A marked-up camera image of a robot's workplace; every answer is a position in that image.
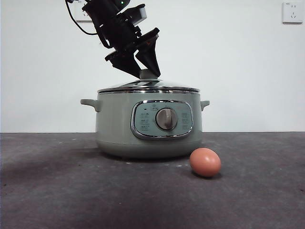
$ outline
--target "silver knob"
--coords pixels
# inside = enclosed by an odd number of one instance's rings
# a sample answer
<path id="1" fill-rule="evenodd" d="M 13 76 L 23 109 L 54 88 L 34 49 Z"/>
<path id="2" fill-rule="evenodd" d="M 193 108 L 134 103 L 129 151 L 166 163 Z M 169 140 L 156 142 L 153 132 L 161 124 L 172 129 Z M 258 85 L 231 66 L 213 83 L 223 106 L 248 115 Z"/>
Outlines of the silver knob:
<path id="1" fill-rule="evenodd" d="M 170 108 L 164 108 L 157 113 L 156 123 L 163 130 L 174 129 L 177 125 L 177 114 Z"/>

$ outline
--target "pot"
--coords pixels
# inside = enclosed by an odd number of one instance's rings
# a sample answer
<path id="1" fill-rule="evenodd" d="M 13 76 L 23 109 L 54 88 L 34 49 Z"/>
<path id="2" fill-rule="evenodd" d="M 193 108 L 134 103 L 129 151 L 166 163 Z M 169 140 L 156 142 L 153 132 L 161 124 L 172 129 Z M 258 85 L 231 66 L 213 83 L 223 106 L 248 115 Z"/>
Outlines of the pot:
<path id="1" fill-rule="evenodd" d="M 98 91 L 96 140 L 105 152 L 132 158 L 182 156 L 200 147 L 203 109 L 199 90 L 141 79 Z"/>

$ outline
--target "white wall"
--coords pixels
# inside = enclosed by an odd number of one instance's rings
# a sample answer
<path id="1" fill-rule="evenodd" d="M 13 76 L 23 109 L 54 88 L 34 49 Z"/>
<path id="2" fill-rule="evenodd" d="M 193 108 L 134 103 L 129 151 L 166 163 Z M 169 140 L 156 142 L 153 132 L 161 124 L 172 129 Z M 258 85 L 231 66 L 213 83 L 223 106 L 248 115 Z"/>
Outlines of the white wall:
<path id="1" fill-rule="evenodd" d="M 305 131 L 305 25 L 281 0 L 132 0 L 158 27 L 161 79 L 201 89 L 205 131 Z M 91 25 L 83 25 L 90 30 Z M 94 132 L 81 98 L 135 78 L 112 68 L 64 1 L 1 1 L 1 131 Z"/>

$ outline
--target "wall outlet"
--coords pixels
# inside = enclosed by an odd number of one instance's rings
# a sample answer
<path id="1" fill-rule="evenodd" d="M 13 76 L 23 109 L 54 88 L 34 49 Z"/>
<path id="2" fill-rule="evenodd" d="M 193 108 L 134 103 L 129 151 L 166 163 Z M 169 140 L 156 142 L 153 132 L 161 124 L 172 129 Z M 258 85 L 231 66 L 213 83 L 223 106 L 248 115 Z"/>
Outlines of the wall outlet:
<path id="1" fill-rule="evenodd" d="M 85 0 L 77 0 L 77 1 L 74 1 L 74 3 L 73 3 L 73 7 L 74 7 L 73 17 L 78 22 L 92 21 L 91 18 L 86 13 L 86 11 L 82 11 L 82 8 L 84 5 L 86 5 L 86 3 L 87 2 Z"/>
<path id="2" fill-rule="evenodd" d="M 304 2 L 289 1 L 283 2 L 283 23 L 303 23 Z"/>

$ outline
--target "pot handle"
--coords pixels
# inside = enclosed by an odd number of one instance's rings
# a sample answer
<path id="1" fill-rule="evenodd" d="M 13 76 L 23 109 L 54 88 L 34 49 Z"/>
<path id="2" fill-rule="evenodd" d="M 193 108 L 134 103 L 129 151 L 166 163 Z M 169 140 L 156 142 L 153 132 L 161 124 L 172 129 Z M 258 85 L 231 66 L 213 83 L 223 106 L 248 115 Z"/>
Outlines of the pot handle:
<path id="1" fill-rule="evenodd" d="M 201 111 L 203 111 L 203 109 L 206 107 L 206 106 L 208 106 L 208 105 L 210 105 L 210 101 L 201 101 L 200 102 L 200 106 L 201 106 Z"/>
<path id="2" fill-rule="evenodd" d="M 101 102 L 95 99 L 81 99 L 81 104 L 93 106 L 96 112 L 100 112 L 102 108 Z"/>

